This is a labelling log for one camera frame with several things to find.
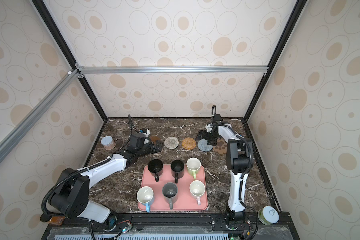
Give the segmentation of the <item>blue woven round coaster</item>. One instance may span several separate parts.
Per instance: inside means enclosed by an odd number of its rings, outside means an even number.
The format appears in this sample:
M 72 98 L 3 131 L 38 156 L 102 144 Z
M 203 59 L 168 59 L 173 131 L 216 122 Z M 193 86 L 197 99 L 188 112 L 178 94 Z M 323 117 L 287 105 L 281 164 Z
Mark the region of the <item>blue woven round coaster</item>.
M 207 140 L 202 139 L 198 141 L 198 148 L 203 152 L 209 152 L 213 149 L 213 146 L 209 145 Z

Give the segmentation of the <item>cork paw print coaster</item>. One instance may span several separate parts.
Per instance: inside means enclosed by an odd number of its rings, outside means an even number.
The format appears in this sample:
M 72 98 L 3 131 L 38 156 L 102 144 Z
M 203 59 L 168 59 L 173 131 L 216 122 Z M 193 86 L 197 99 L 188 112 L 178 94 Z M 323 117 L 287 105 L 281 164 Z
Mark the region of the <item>cork paw print coaster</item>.
M 228 144 L 224 139 L 218 139 L 217 145 L 213 146 L 213 151 L 217 152 L 220 155 L 224 155 L 227 153 Z

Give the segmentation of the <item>dark brown round coaster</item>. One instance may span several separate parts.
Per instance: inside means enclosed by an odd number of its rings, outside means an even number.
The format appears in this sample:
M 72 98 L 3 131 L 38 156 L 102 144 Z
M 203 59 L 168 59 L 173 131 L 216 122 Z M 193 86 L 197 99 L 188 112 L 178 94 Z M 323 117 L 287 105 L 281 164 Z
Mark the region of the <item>dark brown round coaster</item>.
M 152 135 L 150 135 L 150 139 L 151 139 L 152 142 L 160 141 L 160 138 L 157 137 L 157 136 L 152 136 Z

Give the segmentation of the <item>rattan woven round coaster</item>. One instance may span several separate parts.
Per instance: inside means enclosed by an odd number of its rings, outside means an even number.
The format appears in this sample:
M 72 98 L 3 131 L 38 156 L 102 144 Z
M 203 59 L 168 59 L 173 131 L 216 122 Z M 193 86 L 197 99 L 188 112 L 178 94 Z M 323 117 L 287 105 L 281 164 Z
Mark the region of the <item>rattan woven round coaster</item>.
M 196 146 L 197 146 L 197 143 L 193 138 L 184 138 L 182 140 L 182 147 L 185 150 L 193 150 Z

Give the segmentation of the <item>black mug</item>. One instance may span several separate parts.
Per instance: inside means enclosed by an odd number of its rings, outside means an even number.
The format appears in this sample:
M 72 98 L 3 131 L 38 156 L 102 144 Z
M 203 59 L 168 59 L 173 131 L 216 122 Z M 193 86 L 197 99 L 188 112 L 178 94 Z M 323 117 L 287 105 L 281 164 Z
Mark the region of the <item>black mug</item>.
M 181 160 L 174 160 L 171 163 L 171 173 L 172 176 L 175 179 L 175 184 L 179 182 L 179 179 L 181 179 L 184 176 L 185 173 L 185 164 Z
M 148 164 L 148 170 L 155 177 L 156 182 L 159 182 L 159 177 L 163 174 L 163 167 L 164 164 L 159 159 L 151 160 Z

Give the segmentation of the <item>multicolour woven round coaster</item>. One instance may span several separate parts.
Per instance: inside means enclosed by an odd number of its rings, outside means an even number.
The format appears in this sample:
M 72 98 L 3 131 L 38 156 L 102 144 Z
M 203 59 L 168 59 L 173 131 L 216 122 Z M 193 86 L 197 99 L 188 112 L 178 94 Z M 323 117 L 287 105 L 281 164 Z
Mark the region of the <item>multicolour woven round coaster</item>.
M 176 149 L 179 145 L 179 140 L 176 137 L 168 137 L 165 139 L 164 144 L 167 149 Z

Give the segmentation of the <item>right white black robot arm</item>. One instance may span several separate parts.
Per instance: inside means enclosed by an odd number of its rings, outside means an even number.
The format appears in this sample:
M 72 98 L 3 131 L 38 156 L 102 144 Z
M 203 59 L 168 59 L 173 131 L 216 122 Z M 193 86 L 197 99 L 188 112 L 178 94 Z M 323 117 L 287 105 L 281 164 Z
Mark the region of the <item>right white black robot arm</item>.
M 231 186 L 228 209 L 225 211 L 226 224 L 244 221 L 246 210 L 245 186 L 250 169 L 254 165 L 253 144 L 249 139 L 238 134 L 230 124 L 208 124 L 200 130 L 196 140 L 207 140 L 208 145 L 216 146 L 217 139 L 227 143 L 226 166 L 230 171 Z

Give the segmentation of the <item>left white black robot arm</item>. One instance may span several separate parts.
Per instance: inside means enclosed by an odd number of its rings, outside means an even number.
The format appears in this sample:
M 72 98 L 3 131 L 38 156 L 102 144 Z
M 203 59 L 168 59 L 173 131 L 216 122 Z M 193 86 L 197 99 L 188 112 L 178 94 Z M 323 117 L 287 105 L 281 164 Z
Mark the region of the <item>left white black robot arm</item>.
M 42 217 L 81 218 L 112 228 L 117 220 L 115 214 L 108 207 L 89 200 L 90 189 L 110 175 L 130 167 L 139 157 L 161 152 L 163 145 L 162 141 L 149 141 L 134 152 L 120 150 L 89 167 L 65 169 L 42 200 Z

